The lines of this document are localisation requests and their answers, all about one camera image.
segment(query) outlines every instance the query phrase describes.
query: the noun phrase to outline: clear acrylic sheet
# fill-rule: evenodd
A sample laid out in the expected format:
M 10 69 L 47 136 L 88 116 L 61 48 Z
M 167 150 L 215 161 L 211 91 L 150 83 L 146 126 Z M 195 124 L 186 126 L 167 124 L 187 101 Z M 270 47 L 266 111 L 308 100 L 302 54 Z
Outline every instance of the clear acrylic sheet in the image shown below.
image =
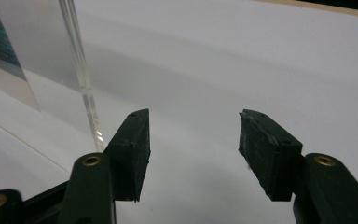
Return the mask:
M 70 171 L 103 150 L 73 3 L 0 0 L 0 22 L 0 127 Z

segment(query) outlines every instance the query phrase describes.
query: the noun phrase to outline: white table surface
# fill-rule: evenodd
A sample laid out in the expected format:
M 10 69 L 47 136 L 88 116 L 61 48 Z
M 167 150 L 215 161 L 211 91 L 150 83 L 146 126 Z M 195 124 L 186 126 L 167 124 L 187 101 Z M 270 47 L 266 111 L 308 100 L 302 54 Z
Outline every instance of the white table surface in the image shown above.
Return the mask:
M 141 201 L 118 202 L 118 223 L 296 223 L 292 203 L 270 202 L 238 152 L 244 108 L 358 180 L 358 17 L 234 0 L 76 9 L 104 139 L 150 109 Z M 67 176 L 50 166 L 29 179 L 46 187 Z

